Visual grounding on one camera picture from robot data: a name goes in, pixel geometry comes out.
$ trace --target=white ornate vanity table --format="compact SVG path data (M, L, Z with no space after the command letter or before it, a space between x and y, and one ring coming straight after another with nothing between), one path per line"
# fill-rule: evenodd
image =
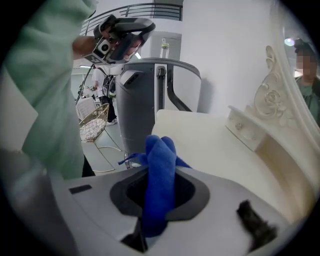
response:
M172 138L177 155L192 168L241 184L294 223L306 217L318 199L320 129L290 71L285 13L278 3L271 8L269 74L252 105L244 111L230 106L227 120L160 110L152 134Z

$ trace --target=railing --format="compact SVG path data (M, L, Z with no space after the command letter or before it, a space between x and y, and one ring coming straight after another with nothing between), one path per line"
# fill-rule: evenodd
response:
M175 21L182 21L183 6L171 3L139 3L131 4L116 9L112 9L101 13L95 17L86 20L80 32L80 35L87 35L88 32L115 12L120 13L121 17L144 17L144 18L160 18Z

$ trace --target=bottle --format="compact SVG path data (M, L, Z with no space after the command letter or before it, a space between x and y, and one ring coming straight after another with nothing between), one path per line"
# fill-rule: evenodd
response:
M169 58L169 44L166 43L165 38L162 38L160 58L165 58L165 59Z

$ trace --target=blue microfiber cloth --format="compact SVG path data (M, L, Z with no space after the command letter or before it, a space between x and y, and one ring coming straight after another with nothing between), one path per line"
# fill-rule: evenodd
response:
M144 196L142 231L145 237L160 235L166 228L166 214L176 207L176 166L190 168L177 157L175 144L169 137L161 139L150 135L145 142L145 154L135 153L128 159L138 158L142 165L148 165L148 185Z

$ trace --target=black pants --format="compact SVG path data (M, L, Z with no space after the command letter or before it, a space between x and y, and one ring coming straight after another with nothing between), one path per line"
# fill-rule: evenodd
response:
M108 122L112 122L114 119L117 118L116 113L115 113L114 104L112 102L112 98L109 98L107 96L102 96L102 97L99 97L99 100L102 105L109 103Z
M82 177L90 177L90 176L96 176L95 172L92 170L87 158L84 156L84 163L83 163L83 169L82 169Z

